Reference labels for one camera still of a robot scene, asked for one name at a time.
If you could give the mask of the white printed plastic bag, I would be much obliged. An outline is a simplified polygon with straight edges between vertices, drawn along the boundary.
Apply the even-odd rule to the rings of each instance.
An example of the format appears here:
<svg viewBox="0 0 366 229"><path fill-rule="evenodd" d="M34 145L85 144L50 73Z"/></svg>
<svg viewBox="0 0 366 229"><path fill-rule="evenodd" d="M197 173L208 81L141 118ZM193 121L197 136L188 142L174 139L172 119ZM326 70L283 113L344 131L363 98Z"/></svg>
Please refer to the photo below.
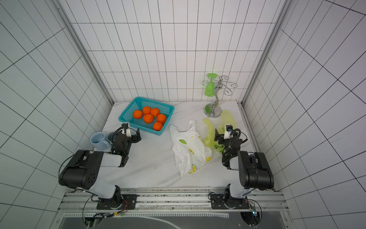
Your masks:
<svg viewBox="0 0 366 229"><path fill-rule="evenodd" d="M182 177L196 172L212 159L212 150L206 147L195 128L195 121L188 123L188 129L179 132L173 125L169 126L176 167Z"/></svg>

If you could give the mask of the orange four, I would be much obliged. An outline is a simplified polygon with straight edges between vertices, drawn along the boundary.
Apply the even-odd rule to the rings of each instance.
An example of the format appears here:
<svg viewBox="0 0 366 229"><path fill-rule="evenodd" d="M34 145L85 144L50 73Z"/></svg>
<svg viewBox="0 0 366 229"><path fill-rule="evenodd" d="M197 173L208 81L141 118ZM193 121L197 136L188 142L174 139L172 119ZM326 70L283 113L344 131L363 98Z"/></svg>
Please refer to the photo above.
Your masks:
<svg viewBox="0 0 366 229"><path fill-rule="evenodd" d="M151 115L151 114L145 114L143 116L143 121L146 123L146 124L150 124L154 121L154 116Z"/></svg>

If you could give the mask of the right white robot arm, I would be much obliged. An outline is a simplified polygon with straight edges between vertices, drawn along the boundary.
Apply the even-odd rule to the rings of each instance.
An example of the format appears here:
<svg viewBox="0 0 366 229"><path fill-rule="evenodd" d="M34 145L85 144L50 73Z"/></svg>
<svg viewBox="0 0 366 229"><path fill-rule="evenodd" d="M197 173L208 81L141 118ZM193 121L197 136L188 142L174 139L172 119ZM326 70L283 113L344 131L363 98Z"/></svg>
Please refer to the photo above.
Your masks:
<svg viewBox="0 0 366 229"><path fill-rule="evenodd" d="M265 154L247 152L241 146L249 142L246 134L232 125L224 127L224 133L215 130L214 140L224 146L222 165L228 170L238 171L239 184L228 184L223 194L210 194L211 208L214 210L254 211L258 204L247 195L254 190L267 190L274 187L274 177Z"/></svg>

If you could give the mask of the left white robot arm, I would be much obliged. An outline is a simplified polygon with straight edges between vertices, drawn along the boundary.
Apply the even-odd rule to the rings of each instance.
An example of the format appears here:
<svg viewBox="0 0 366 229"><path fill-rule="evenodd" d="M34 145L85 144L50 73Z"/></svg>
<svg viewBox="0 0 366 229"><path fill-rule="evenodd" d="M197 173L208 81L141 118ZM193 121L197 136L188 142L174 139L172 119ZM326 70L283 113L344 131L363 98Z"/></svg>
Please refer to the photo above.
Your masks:
<svg viewBox="0 0 366 229"><path fill-rule="evenodd" d="M100 177L99 171L101 168L123 168L132 144L141 139L140 130L130 128L128 123L112 132L110 141L103 132L93 134L90 142L94 150L78 150L67 159L67 165L59 171L59 184L97 196L98 210L133 210L137 195L123 195L121 188Z"/></svg>

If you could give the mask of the orange six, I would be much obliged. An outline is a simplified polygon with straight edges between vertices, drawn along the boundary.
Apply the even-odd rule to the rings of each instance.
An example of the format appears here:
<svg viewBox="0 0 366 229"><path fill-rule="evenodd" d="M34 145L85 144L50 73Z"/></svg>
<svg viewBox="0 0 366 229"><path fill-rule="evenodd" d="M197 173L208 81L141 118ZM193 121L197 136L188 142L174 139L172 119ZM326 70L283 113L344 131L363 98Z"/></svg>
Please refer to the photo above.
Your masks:
<svg viewBox="0 0 366 229"><path fill-rule="evenodd" d="M154 123L154 125L153 125L153 130L154 131L161 131L162 130L162 128L163 128L163 124L162 123L160 123L160 122L155 122Z"/></svg>

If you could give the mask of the orange five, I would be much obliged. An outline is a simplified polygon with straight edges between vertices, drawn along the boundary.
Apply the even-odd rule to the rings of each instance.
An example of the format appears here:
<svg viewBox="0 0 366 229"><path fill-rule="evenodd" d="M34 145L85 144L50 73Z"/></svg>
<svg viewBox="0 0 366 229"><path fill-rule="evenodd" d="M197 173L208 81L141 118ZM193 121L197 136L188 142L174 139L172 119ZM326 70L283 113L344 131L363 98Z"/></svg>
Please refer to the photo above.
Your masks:
<svg viewBox="0 0 366 229"><path fill-rule="evenodd" d="M165 124L167 121L167 117L164 114L158 114L156 117L156 121L161 124Z"/></svg>

